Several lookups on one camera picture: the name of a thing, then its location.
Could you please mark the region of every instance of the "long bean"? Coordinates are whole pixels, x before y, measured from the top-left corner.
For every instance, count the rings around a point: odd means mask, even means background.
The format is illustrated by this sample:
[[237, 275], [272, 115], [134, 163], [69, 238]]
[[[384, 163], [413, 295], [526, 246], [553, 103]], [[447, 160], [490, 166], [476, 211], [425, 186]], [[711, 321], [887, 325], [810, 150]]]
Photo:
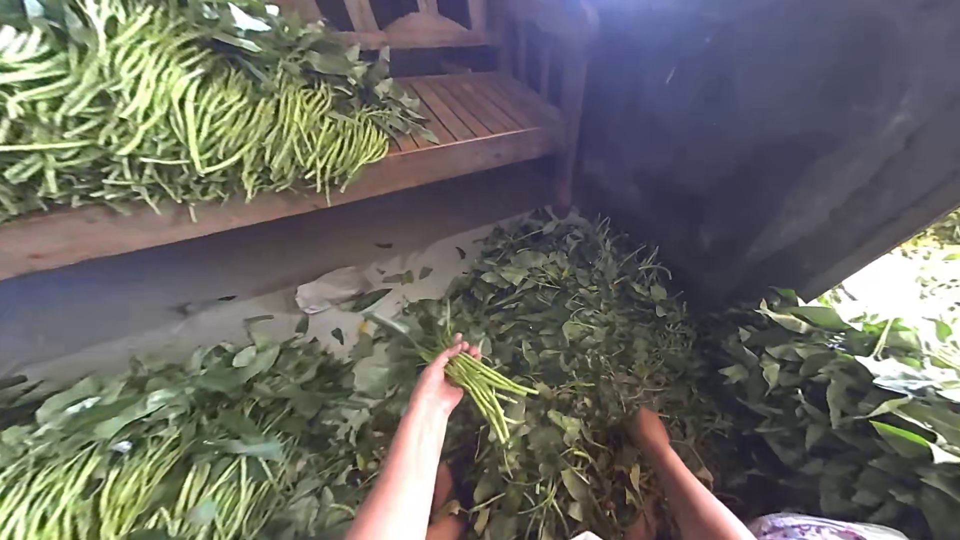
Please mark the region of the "long bean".
[[[431, 357], [427, 351], [421, 351], [420, 354], [424, 358]], [[483, 363], [482, 360], [466, 353], [460, 353], [451, 358], [444, 371], [451, 380], [467, 391], [501, 444], [507, 444], [510, 440], [510, 428], [500, 400], [508, 403], [517, 403], [517, 401], [499, 394], [498, 391], [510, 392], [518, 396], [536, 395], [538, 393], [534, 388], [528, 388], [507, 379]]]

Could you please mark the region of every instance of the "pile of leafy greens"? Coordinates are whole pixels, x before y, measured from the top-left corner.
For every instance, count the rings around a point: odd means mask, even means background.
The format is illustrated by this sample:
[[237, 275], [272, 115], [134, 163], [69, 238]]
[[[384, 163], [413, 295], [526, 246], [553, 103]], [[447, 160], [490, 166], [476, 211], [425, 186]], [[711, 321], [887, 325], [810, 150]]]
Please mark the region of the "pile of leafy greens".
[[[618, 537], [661, 491], [625, 423], [641, 405], [666, 416], [676, 447], [713, 482], [706, 444], [728, 422], [688, 384], [697, 369], [684, 304], [667, 293], [656, 251], [632, 246], [606, 221], [534, 216], [496, 229], [469, 273], [441, 300], [405, 307], [416, 341], [452, 324], [498, 371], [540, 392], [507, 407], [506, 444], [472, 406], [451, 418], [447, 456], [472, 497], [461, 500], [471, 538]], [[397, 365], [416, 361], [394, 337]]]
[[746, 465], [795, 509], [955, 538], [960, 347], [936, 323], [927, 343], [899, 320], [845, 321], [787, 290], [714, 317], [701, 346], [726, 364], [720, 395], [753, 450]]
[[352, 364], [305, 324], [282, 342], [249, 331], [250, 345], [135, 360], [45, 399], [11, 380], [5, 419], [36, 414], [0, 436], [0, 536], [293, 538], [348, 520], [334, 500], [369, 479], [350, 475], [359, 458], [341, 442], [368, 407], [351, 398]]

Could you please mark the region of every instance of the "wooden backrest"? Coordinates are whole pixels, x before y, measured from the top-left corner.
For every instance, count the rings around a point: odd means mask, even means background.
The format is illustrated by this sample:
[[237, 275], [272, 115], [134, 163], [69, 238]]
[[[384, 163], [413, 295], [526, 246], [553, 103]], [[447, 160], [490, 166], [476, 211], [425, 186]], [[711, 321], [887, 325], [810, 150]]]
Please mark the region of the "wooden backrest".
[[[359, 43], [364, 49], [386, 45], [397, 49], [464, 47], [495, 45], [495, 35], [488, 31], [487, 0], [466, 0], [469, 26], [463, 27], [440, 14], [437, 0], [417, 0], [417, 10], [387, 25], [377, 26], [370, 0], [343, 0], [353, 32], [342, 32], [344, 39]], [[296, 12], [300, 19], [312, 22], [321, 18], [315, 0], [276, 0], [282, 12]]]
[[[303, 21], [322, 17], [315, 0], [276, 1], [282, 12], [297, 12]], [[557, 106], [567, 124], [567, 145], [575, 147], [588, 45], [599, 26], [586, 0], [466, 0], [470, 28], [440, 15], [438, 0], [417, 0], [416, 12], [383, 29], [377, 26], [370, 0], [343, 1], [353, 32], [342, 34], [365, 49], [496, 46], [500, 72]]]

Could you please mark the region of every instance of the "wooden slat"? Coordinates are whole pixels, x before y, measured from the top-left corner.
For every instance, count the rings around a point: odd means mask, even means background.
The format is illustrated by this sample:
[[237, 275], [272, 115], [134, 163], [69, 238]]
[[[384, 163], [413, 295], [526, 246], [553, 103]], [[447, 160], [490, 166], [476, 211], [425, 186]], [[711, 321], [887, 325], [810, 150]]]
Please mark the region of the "wooden slat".
[[437, 0], [417, 0], [417, 9], [423, 13], [439, 13]]
[[524, 21], [516, 24], [516, 78], [527, 84], [527, 25]]
[[485, 0], [467, 0], [471, 30], [487, 30], [487, 2]]
[[370, 8], [370, 0], [344, 0], [344, 3], [347, 5], [347, 13], [350, 15], [350, 22], [353, 23], [354, 32], [375, 33], [379, 30], [376, 26], [376, 17], [373, 16], [373, 10]]
[[537, 126], [537, 122], [535, 122], [525, 111], [523, 111], [522, 107], [515, 103], [511, 103], [510, 100], [503, 95], [503, 93], [492, 81], [494, 81], [494, 77], [478, 79], [474, 87], [478, 93], [483, 94], [487, 99], [493, 102], [494, 105], [500, 108], [500, 110], [503, 110], [521, 128], [533, 128]]
[[458, 101], [449, 90], [446, 89], [446, 86], [440, 84], [440, 79], [435, 79], [429, 82], [426, 82], [437, 93], [437, 96], [446, 103], [450, 110], [453, 110], [453, 113], [457, 115], [457, 118], [460, 118], [464, 124], [473, 132], [474, 136], [487, 136], [492, 135], [491, 131], [487, 129], [487, 126], [483, 124], [480, 120], [477, 119], [473, 113], [464, 106], [463, 103]]
[[410, 152], [411, 150], [417, 150], [419, 146], [414, 142], [412, 135], [408, 134], [396, 134], [393, 136], [393, 139], [396, 140], [396, 145], [399, 146], [400, 152]]
[[[403, 86], [405, 90], [407, 90], [407, 93], [420, 98], [419, 113], [420, 115], [426, 117], [426, 126], [425, 126], [426, 129], [433, 132], [433, 135], [437, 137], [437, 140], [439, 140], [441, 144], [450, 144], [451, 142], [455, 142], [457, 139], [453, 136], [453, 134], [451, 134], [449, 131], [446, 130], [446, 128], [444, 127], [444, 124], [442, 124], [440, 120], [437, 119], [437, 116], [433, 113], [433, 111], [430, 110], [430, 108], [423, 103], [423, 98], [417, 92], [417, 89], [411, 86], [406, 81], [401, 82], [400, 85]], [[419, 146], [420, 148], [426, 148], [428, 146], [433, 145], [432, 142], [430, 142], [429, 140], [426, 140], [421, 135], [414, 135], [414, 140], [417, 142], [417, 146]]]
[[552, 39], [544, 34], [540, 43], [540, 96], [544, 100], [550, 99], [550, 51]]
[[[331, 204], [532, 160], [555, 152], [557, 145], [552, 130], [537, 128], [390, 154], [367, 167], [346, 193], [331, 194]], [[130, 216], [103, 207], [37, 214], [0, 225], [0, 280], [324, 208], [322, 194], [284, 192], [263, 193], [248, 204], [236, 197], [222, 205], [197, 205], [197, 223], [186, 207], [172, 203], [161, 205], [161, 215], [146, 205], [131, 205]]]
[[500, 92], [504, 99], [522, 109], [537, 125], [563, 121], [559, 109], [546, 103], [535, 91], [516, 79], [493, 77], [490, 87]]
[[443, 85], [460, 103], [470, 109], [491, 133], [502, 134], [519, 128], [502, 110], [477, 95], [470, 83], [443, 78], [438, 79], [437, 84]]
[[450, 107], [448, 107], [446, 103], [441, 101], [440, 97], [433, 91], [433, 88], [427, 85], [424, 80], [412, 79], [409, 85], [417, 91], [421, 102], [433, 111], [436, 117], [440, 119], [457, 140], [473, 138], [473, 133], [470, 129], [460, 118], [457, 118], [457, 115], [450, 110]]
[[280, 14], [296, 13], [303, 22], [314, 22], [321, 19], [320, 7], [314, 0], [276, 0]]

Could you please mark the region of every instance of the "green vegetable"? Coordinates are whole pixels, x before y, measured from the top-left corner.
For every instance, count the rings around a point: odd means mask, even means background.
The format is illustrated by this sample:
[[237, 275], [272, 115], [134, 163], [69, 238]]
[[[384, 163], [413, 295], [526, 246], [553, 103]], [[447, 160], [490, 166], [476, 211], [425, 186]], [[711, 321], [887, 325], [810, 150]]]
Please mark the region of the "green vegetable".
[[[668, 280], [656, 250], [638, 249], [606, 222], [538, 213], [494, 230], [443, 299], [409, 304], [384, 323], [395, 330], [391, 365], [432, 359], [460, 331], [492, 358], [485, 363], [500, 382], [537, 391], [503, 395], [512, 403], [480, 389], [471, 394], [476, 406], [454, 410], [446, 453], [473, 488], [472, 502], [461, 501], [468, 538], [622, 535], [647, 503], [662, 503], [623, 426], [640, 405], [666, 413], [678, 452], [700, 478], [713, 482], [710, 470], [719, 477], [714, 453], [724, 445], [715, 435], [728, 421], [689, 384], [704, 365], [684, 305], [660, 290]], [[411, 348], [410, 339], [428, 347]], [[414, 375], [391, 374], [397, 395]], [[461, 384], [469, 391], [471, 383]]]
[[715, 317], [702, 346], [728, 366], [718, 392], [732, 399], [720, 403], [741, 446], [766, 450], [741, 467], [777, 481], [802, 511], [954, 538], [960, 346], [945, 326], [924, 343], [898, 320], [845, 321], [799, 306], [793, 291]]
[[251, 327], [250, 346], [134, 361], [47, 398], [0, 433], [0, 538], [289, 537], [348, 519], [322, 501], [355, 459], [330, 443], [357, 407], [353, 365], [304, 331]]
[[256, 1], [28, 4], [0, 14], [16, 26], [0, 27], [0, 221], [305, 187], [329, 201], [388, 133], [422, 130], [389, 51], [361, 60]]
[[[410, 339], [420, 359], [429, 363], [442, 351], [453, 345], [454, 330], [449, 317], [449, 304], [447, 304], [446, 308], [447, 317], [444, 319], [444, 327], [441, 335], [422, 337], [420, 343], [414, 340], [407, 327], [383, 319], [375, 313], [371, 313], [369, 317], [385, 328]], [[421, 343], [426, 340], [435, 343], [436, 347], [431, 349], [423, 346]], [[484, 417], [490, 429], [502, 444], [506, 444], [510, 438], [508, 423], [519, 423], [517, 420], [508, 419], [504, 414], [503, 405], [501, 405], [500, 402], [517, 403], [517, 401], [509, 396], [505, 396], [503, 392], [508, 392], [520, 397], [539, 393], [533, 388], [507, 379], [483, 363], [480, 359], [474, 358], [467, 353], [459, 353], [451, 358], [444, 367], [444, 372], [470, 395], [470, 398], [473, 399], [474, 404], [480, 411], [481, 416]]]

